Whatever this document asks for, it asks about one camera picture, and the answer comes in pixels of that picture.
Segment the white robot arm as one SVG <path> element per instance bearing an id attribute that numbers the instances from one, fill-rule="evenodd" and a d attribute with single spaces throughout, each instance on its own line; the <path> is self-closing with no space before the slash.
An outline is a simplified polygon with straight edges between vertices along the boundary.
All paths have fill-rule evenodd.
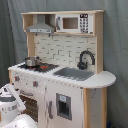
<path id="1" fill-rule="evenodd" d="M 0 128 L 38 128 L 27 114 L 23 101 L 11 84 L 0 89 Z"/>

